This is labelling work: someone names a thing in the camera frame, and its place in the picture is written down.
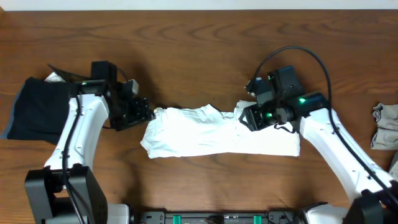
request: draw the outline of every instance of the green tape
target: green tape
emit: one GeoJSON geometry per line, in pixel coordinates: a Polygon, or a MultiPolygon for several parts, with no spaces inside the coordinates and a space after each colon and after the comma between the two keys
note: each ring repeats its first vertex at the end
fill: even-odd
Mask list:
{"type": "Polygon", "coordinates": [[[173,224],[181,224],[181,215],[173,216],[173,224]]]}
{"type": "Polygon", "coordinates": [[[260,215],[255,215],[253,217],[254,219],[254,224],[261,224],[261,216],[260,215]]]}

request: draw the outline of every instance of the white cloth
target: white cloth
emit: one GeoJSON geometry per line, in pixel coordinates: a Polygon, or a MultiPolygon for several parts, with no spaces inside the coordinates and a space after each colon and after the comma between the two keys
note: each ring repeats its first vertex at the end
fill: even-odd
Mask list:
{"type": "MultiPolygon", "coordinates": [[[[251,132],[239,122],[243,108],[253,102],[240,101],[234,112],[219,112],[211,105],[199,109],[156,108],[141,145],[148,156],[202,156],[224,152],[298,156],[300,138],[273,126],[251,132]]],[[[292,130],[290,123],[284,125],[292,130]]]]}

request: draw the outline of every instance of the wooden table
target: wooden table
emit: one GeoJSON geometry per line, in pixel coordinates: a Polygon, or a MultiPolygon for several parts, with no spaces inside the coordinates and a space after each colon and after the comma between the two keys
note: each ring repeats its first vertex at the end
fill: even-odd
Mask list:
{"type": "MultiPolygon", "coordinates": [[[[7,12],[0,22],[0,130],[24,80],[51,72],[46,63],[89,75],[90,62],[109,60],[139,82],[154,106],[211,103],[232,111],[237,101],[252,100],[243,87],[258,63],[285,45],[306,46],[322,58],[340,119],[387,169],[394,152],[369,145],[372,107],[397,103],[396,11],[7,12]]],[[[263,72],[290,64],[308,91],[326,93],[322,71],[305,53],[284,52],[263,72]]],[[[109,202],[174,211],[300,208],[320,200],[349,206],[338,179],[305,140],[297,158],[149,159],[139,144],[145,129],[101,132],[94,173],[109,202]]],[[[53,150],[41,141],[0,142],[1,223],[32,223],[25,175],[53,150]]]]}

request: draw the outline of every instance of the white wall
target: white wall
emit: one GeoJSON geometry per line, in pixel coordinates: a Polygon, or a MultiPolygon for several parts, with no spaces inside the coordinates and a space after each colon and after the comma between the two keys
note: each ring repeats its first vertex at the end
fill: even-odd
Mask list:
{"type": "Polygon", "coordinates": [[[398,9],[398,0],[0,0],[5,11],[398,9]]]}

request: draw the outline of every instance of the black cloth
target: black cloth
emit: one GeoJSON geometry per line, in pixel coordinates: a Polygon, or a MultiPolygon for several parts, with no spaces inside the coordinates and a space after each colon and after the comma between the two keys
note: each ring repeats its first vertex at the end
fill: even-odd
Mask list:
{"type": "Polygon", "coordinates": [[[17,98],[7,139],[57,144],[68,118],[71,84],[28,78],[17,98]]]}

